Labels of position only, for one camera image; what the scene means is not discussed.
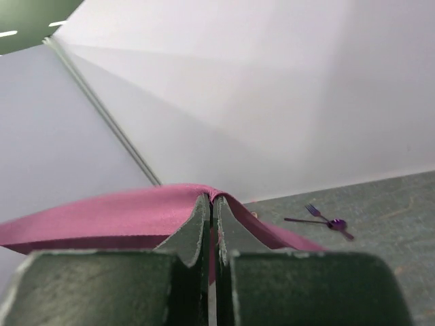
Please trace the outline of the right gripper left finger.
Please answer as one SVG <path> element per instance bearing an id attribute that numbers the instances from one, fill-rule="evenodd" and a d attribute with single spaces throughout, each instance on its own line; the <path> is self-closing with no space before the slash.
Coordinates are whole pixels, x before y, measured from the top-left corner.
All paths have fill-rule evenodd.
<path id="1" fill-rule="evenodd" d="M 206 325 L 210 204 L 154 250 L 30 254 L 1 302 L 2 325 Z"/>

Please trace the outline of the purple cloth napkin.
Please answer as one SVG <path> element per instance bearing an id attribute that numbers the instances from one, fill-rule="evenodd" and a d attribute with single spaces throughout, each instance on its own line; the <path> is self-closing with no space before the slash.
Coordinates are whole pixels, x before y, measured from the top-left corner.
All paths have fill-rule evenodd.
<path id="1" fill-rule="evenodd" d="M 153 249 L 190 217 L 196 199 L 226 199 L 235 218 L 271 249 L 321 251 L 291 231 L 264 223 L 236 198 L 191 183 L 107 194 L 33 213 L 1 224 L 1 246 L 18 253 L 53 249 Z"/>

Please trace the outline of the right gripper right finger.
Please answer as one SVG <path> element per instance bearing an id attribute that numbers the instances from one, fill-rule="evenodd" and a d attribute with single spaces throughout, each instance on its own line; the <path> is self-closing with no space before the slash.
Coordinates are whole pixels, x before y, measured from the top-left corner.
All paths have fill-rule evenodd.
<path id="1" fill-rule="evenodd" d="M 213 205 L 218 325 L 411 325 L 400 287 L 377 256 L 274 251 Z"/>

